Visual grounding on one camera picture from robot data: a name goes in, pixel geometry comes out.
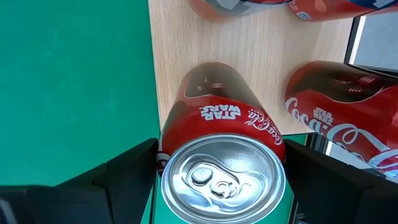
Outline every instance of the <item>can lid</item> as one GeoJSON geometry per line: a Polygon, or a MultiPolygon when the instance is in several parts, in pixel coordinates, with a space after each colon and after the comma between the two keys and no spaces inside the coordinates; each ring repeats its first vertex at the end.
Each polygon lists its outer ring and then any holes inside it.
{"type": "Polygon", "coordinates": [[[263,143],[234,134],[205,136],[175,151],[162,176],[169,208],[189,223],[254,223],[285,191],[282,163],[263,143]]]}

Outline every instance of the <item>green surface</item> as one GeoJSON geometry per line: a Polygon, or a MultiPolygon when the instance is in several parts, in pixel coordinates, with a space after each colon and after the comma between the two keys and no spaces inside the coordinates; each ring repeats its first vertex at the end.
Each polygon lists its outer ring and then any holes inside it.
{"type": "Polygon", "coordinates": [[[147,1],[0,3],[0,184],[55,185],[159,136],[147,1]]]}
{"type": "MultiPolygon", "coordinates": [[[[290,136],[284,136],[284,139],[291,139],[300,144],[305,144],[307,135],[296,134],[290,136]]],[[[160,179],[158,176],[155,193],[155,213],[154,213],[154,223],[155,224],[183,224],[185,223],[167,207],[162,193],[160,192],[160,179]]],[[[289,222],[290,209],[293,203],[293,192],[289,184],[286,185],[286,190],[284,197],[280,201],[278,207],[275,208],[272,213],[265,217],[263,220],[259,221],[259,224],[287,224],[289,222]]]]}

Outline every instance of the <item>light wood table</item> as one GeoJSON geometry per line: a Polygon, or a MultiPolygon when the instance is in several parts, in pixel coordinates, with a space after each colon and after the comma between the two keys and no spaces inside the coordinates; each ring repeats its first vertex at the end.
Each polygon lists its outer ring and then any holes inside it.
{"type": "Polygon", "coordinates": [[[352,19],[306,22],[284,7],[212,23],[187,0],[150,0],[149,10],[160,127],[184,75],[215,61],[241,73],[282,134],[310,132],[288,114],[285,86],[291,73],[307,62],[343,62],[352,24],[352,19]]]}

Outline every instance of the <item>coca-cola can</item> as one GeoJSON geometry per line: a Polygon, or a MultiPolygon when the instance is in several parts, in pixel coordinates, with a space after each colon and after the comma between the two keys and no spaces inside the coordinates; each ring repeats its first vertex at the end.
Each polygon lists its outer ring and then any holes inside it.
{"type": "Polygon", "coordinates": [[[379,172],[398,178],[398,79],[337,62],[298,69],[285,92],[289,113],[379,172]]]}
{"type": "Polygon", "coordinates": [[[398,11],[398,0],[293,0],[291,10],[308,21],[330,21],[398,11]]]}
{"type": "Polygon", "coordinates": [[[242,76],[223,63],[185,76],[159,141],[169,208],[189,223],[254,223],[285,190],[280,132],[242,76]]]}
{"type": "Polygon", "coordinates": [[[209,21],[225,21],[282,7],[291,0],[188,0],[193,10],[209,21]]]}

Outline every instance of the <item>can rim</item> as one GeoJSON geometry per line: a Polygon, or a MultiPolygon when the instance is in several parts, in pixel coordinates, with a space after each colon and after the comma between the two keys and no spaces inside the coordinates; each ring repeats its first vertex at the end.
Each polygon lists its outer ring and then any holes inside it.
{"type": "Polygon", "coordinates": [[[250,138],[248,136],[240,135],[240,134],[230,134],[230,133],[223,133],[223,134],[211,134],[206,136],[201,136],[199,138],[193,139],[183,146],[178,148],[172,155],[170,160],[167,162],[162,178],[161,178],[161,192],[162,196],[171,211],[181,218],[182,220],[195,223],[195,224],[210,224],[210,223],[225,223],[225,224],[235,224],[235,223],[256,223],[259,220],[262,220],[266,216],[268,216],[279,204],[284,196],[286,186],[286,176],[284,172],[284,168],[282,162],[278,158],[278,156],[274,153],[272,149],[267,147],[265,144],[259,142],[257,139],[250,138]],[[251,143],[252,145],[256,146],[257,149],[260,149],[265,156],[270,158],[271,167],[274,168],[274,172],[277,174],[276,178],[273,181],[272,186],[274,189],[271,192],[268,192],[266,195],[272,195],[273,201],[269,204],[265,204],[264,206],[260,207],[255,212],[246,212],[248,215],[246,217],[241,217],[242,214],[236,215],[233,217],[225,218],[224,220],[212,220],[211,217],[205,217],[200,214],[192,215],[192,210],[185,207],[182,203],[178,203],[178,198],[172,192],[172,180],[171,180],[171,170],[174,168],[174,164],[178,155],[183,154],[186,150],[199,142],[206,141],[209,139],[216,139],[216,138],[233,138],[238,140],[243,140],[246,142],[251,143]]]}

